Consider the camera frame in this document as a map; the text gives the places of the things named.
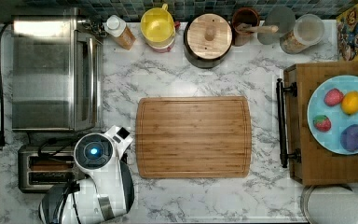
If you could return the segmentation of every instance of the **wooden board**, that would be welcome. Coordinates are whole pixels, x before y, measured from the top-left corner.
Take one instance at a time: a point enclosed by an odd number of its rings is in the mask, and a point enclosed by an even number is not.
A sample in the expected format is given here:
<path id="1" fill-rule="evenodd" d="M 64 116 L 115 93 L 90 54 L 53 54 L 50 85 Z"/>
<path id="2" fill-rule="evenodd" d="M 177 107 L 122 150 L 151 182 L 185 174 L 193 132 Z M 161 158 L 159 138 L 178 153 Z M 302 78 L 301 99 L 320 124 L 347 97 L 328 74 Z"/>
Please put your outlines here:
<path id="1" fill-rule="evenodd" d="M 228 22 L 215 14 L 204 14 L 190 24 L 187 42 L 201 59 L 218 59 L 231 47 L 232 32 Z"/>
<path id="2" fill-rule="evenodd" d="M 136 117 L 141 177 L 245 177 L 252 153 L 244 97 L 144 98 Z"/>
<path id="3" fill-rule="evenodd" d="M 358 182 L 358 154 L 339 155 L 325 149 L 313 137 L 307 123 L 307 107 L 313 92 L 327 79 L 339 75 L 358 77 L 358 62 L 303 63 L 285 72 L 284 86 L 296 81 L 298 87 L 296 98 L 286 94 L 288 149 L 293 153 L 300 148 L 302 160 L 290 161 L 291 177 L 306 186 Z"/>

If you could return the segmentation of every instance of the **small appliance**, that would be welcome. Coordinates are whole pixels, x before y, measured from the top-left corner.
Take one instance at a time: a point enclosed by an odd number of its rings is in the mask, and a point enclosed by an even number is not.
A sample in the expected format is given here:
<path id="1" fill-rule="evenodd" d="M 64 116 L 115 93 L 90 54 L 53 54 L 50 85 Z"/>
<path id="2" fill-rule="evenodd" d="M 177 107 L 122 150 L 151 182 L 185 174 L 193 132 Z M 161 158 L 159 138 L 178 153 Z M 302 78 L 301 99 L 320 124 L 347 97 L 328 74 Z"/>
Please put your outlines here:
<path id="1" fill-rule="evenodd" d="M 53 186 L 39 205 L 43 223 L 100 223 L 130 211 L 134 189 L 129 167 L 121 161 L 130 133 L 113 126 L 90 133 L 76 144 L 76 166 L 87 178 Z"/>
<path id="2" fill-rule="evenodd" d="M 13 131 L 102 127 L 101 27 L 76 8 L 14 18 Z"/>
<path id="3" fill-rule="evenodd" d="M 66 146 L 68 141 L 55 144 L 24 145 L 18 151 L 19 189 L 23 193 L 46 193 L 53 185 L 64 184 L 68 180 L 83 179 L 84 173 L 75 165 L 75 144 Z M 44 154 L 54 156 L 39 156 L 39 149 Z"/>

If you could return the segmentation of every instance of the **toaster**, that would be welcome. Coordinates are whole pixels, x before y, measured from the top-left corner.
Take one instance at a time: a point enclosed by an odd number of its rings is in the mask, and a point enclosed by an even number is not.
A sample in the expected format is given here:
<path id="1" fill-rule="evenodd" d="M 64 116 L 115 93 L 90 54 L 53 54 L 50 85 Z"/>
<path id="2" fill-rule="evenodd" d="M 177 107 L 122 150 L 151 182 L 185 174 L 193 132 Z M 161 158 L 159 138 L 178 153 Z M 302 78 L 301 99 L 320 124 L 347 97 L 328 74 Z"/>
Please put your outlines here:
<path id="1" fill-rule="evenodd" d="M 40 147 L 24 145 L 18 151 L 19 189 L 23 193 L 46 193 L 53 185 L 85 178 L 76 167 L 74 146 L 45 146 L 44 154 L 59 150 L 49 157 L 38 156 Z"/>

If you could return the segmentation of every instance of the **power cord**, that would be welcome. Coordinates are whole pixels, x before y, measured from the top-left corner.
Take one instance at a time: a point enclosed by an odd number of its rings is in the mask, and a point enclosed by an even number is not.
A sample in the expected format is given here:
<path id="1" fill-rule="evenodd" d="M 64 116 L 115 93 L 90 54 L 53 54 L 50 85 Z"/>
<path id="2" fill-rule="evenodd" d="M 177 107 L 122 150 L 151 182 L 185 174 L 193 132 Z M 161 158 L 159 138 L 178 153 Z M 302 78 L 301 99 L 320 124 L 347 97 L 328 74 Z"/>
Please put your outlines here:
<path id="1" fill-rule="evenodd" d="M 4 27 L 0 32 L 0 105 L 1 105 L 1 131 L 0 131 L 0 152 L 5 146 L 5 111 L 4 111 L 4 90 L 3 90 L 3 79 L 2 79 L 2 68 L 1 68 L 1 40 L 2 35 L 6 28 L 12 24 L 12 22 L 5 23 Z"/>
<path id="2" fill-rule="evenodd" d="M 42 146 L 40 146 L 37 150 L 37 156 L 39 156 L 40 158 L 49 158 L 49 159 L 53 159 L 55 161 L 59 161 L 57 159 L 54 159 L 53 156 L 55 156 L 57 153 L 63 151 L 66 147 L 71 146 L 73 143 L 76 143 L 79 140 L 79 137 L 77 138 L 49 138 Z M 61 141 L 68 141 L 68 143 L 62 147 L 60 147 L 59 149 L 57 149 L 55 152 L 52 153 L 46 153 L 46 152 L 42 152 L 42 149 L 46 146 L 52 146 L 57 144 L 58 142 Z"/>

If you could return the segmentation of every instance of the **toaster oven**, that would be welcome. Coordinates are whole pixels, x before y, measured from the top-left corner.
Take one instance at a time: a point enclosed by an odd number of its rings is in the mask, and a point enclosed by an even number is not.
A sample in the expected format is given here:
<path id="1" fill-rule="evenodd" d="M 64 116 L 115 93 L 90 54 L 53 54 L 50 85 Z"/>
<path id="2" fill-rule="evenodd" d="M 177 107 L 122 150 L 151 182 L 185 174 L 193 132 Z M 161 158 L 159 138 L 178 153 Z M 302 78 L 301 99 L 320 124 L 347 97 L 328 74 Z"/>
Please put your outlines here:
<path id="1" fill-rule="evenodd" d="M 103 44 L 76 13 L 16 16 L 13 131 L 76 132 L 101 122 Z"/>

